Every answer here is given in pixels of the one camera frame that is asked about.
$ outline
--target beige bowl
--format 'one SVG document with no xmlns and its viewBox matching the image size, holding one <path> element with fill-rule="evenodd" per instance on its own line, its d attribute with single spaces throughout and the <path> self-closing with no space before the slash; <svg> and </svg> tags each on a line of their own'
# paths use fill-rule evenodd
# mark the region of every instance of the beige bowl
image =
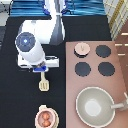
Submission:
<svg viewBox="0 0 128 128">
<path fill-rule="evenodd" d="M 42 125 L 44 122 L 44 119 L 42 118 L 42 115 L 44 112 L 47 112 L 50 115 L 49 121 L 51 122 L 51 125 L 48 127 L 43 127 L 43 125 Z M 55 113 L 53 112 L 53 110 L 50 108 L 43 108 L 36 115 L 36 118 L 35 118 L 36 124 L 35 125 L 37 128 L 52 128 L 55 124 L 55 121 L 56 121 L 56 117 L 55 117 Z"/>
<path fill-rule="evenodd" d="M 101 128 L 109 125 L 114 116 L 115 109 L 112 97 L 99 87 L 83 89 L 76 99 L 76 111 L 80 119 L 87 125 Z"/>
</svg>

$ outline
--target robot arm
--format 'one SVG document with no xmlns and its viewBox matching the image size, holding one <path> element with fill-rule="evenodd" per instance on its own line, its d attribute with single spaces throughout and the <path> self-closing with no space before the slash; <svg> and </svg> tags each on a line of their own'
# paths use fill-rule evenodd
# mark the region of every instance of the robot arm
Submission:
<svg viewBox="0 0 128 128">
<path fill-rule="evenodd" d="M 59 67 L 59 59 L 54 56 L 45 57 L 41 44 L 58 45 L 63 42 L 65 37 L 60 15 L 65 6 L 65 1 L 45 0 L 45 5 L 50 11 L 52 19 L 25 20 L 15 40 L 19 52 L 18 66 L 33 68 L 33 72 L 48 71 L 48 67 Z"/>
<path fill-rule="evenodd" d="M 48 71 L 49 67 L 59 67 L 59 59 L 46 57 L 41 43 L 35 36 L 35 27 L 31 20 L 25 21 L 15 40 L 18 54 L 18 66 L 33 68 L 33 72 Z"/>
</svg>

